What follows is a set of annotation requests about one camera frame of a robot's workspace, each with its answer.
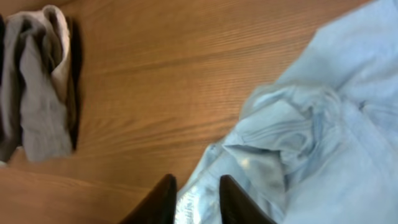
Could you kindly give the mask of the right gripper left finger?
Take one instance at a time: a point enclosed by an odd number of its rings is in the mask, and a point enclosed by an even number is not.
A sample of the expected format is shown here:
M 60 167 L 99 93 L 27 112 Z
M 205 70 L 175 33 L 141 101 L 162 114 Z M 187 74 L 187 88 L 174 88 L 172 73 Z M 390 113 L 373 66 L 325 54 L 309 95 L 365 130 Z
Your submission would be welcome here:
M 174 224 L 177 180 L 166 174 L 119 224 Z

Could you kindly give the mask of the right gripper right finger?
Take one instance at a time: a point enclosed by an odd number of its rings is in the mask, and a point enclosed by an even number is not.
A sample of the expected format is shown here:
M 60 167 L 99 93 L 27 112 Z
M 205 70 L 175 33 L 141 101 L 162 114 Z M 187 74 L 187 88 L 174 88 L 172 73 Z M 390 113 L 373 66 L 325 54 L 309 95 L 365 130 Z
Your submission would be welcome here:
M 230 175 L 220 178 L 220 212 L 223 224 L 276 224 Z

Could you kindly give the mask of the light blue t-shirt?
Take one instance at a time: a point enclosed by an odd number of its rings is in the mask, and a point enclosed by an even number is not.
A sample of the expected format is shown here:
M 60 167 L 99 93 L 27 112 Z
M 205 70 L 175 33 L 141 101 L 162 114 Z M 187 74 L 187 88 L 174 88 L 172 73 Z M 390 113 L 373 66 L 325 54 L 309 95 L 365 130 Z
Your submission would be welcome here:
M 397 1 L 318 29 L 177 196 L 176 223 L 220 223 L 231 175 L 277 223 L 397 222 Z

